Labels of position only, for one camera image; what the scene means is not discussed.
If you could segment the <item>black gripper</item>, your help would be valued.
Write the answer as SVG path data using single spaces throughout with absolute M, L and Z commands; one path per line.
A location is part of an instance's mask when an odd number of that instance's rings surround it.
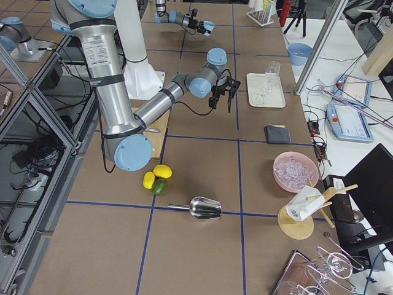
M 234 99 L 236 92 L 240 87 L 240 81 L 235 80 L 231 76 L 226 76 L 225 81 L 221 85 L 213 85 L 211 92 L 212 96 L 208 100 L 208 105 L 210 108 L 216 108 L 219 97 L 228 92 L 227 98 L 227 110 L 231 113 L 232 109 L 232 99 Z
M 198 13 L 198 9 L 189 10 L 189 12 L 187 13 L 187 19 L 188 19 L 187 27 L 198 31 L 201 34 L 211 34 L 210 30 L 205 29 L 203 27 L 211 27 L 212 22 L 206 20 L 199 22 L 196 19 L 197 13 Z

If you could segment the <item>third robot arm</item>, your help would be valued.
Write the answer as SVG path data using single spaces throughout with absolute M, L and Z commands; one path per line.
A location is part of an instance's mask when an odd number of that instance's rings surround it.
M 32 62 L 40 61 L 53 47 L 52 42 L 33 38 L 18 17 L 1 19 L 1 45 L 15 61 Z

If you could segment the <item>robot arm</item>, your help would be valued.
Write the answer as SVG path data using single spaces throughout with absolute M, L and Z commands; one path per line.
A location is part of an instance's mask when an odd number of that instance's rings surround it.
M 198 9 L 191 9 L 183 14 L 176 10 L 167 11 L 166 0 L 155 0 L 155 22 L 164 24 L 172 23 L 179 25 L 186 33 L 194 35 L 196 33 L 210 36 L 214 30 L 215 24 L 210 21 L 199 21 L 196 17 Z
M 240 82 L 227 69 L 224 49 L 213 48 L 195 73 L 177 74 L 163 85 L 148 62 L 136 1 L 52 1 L 54 30 L 77 37 L 106 127 L 105 159 L 126 171 L 145 167 L 152 143 L 143 131 L 186 93 L 233 98 Z

